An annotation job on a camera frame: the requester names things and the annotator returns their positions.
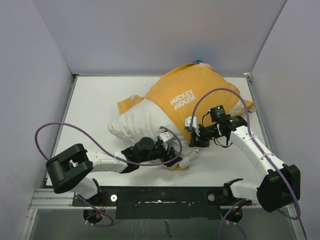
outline white table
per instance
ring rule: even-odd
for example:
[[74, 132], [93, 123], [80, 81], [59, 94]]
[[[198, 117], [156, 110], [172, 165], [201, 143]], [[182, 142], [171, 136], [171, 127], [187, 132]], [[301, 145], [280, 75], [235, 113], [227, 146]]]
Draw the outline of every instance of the white table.
[[[119, 115], [117, 102], [137, 94], [143, 96], [159, 76], [79, 76], [69, 103], [65, 122], [74, 124], [91, 134], [111, 153], [130, 146], [108, 131], [108, 124]], [[226, 78], [236, 85], [246, 100], [252, 100], [247, 80]], [[264, 143], [256, 113], [250, 114], [251, 129]], [[81, 132], [64, 126], [57, 143], [56, 154], [73, 144], [82, 143], [88, 151], [100, 149]], [[224, 183], [243, 178], [260, 184], [261, 178], [246, 156], [234, 145], [224, 149], [211, 143], [201, 148], [189, 170], [169, 171], [158, 166], [140, 167], [128, 174], [93, 172], [100, 186], [148, 187], [221, 187]]]

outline gray floor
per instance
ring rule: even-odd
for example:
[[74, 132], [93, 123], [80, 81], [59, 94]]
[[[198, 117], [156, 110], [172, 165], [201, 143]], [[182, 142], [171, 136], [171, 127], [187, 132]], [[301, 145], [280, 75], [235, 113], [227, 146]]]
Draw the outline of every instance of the gray floor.
[[[116, 220], [109, 228], [84, 225], [83, 210], [54, 209], [37, 212], [30, 240], [217, 240], [219, 220]], [[249, 240], [295, 240], [291, 222], [277, 212], [245, 209], [239, 223]], [[244, 240], [241, 231], [224, 226], [222, 240]]]

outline gray wall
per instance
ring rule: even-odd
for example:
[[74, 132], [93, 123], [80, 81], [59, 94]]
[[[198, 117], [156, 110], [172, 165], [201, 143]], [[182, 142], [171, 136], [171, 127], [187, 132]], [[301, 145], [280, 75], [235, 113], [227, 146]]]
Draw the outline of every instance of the gray wall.
[[302, 222], [320, 239], [320, 1], [288, 0], [252, 70], [275, 152], [301, 170]]
[[249, 72], [286, 0], [33, 0], [74, 74]]
[[[17, 240], [45, 173], [34, 133], [60, 120], [71, 73], [31, 0], [0, 1], [0, 233]], [[45, 130], [47, 154], [56, 129]]]

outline bolt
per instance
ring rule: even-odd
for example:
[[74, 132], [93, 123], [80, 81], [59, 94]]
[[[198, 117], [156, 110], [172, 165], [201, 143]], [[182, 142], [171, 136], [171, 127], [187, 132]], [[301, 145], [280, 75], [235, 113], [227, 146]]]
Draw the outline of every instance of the bolt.
[[215, 195], [209, 194], [208, 199], [209, 201], [213, 202], [215, 200]]
[[114, 203], [117, 201], [118, 197], [117, 197], [117, 195], [113, 194], [113, 195], [111, 195], [110, 199], [111, 199], [111, 202]]

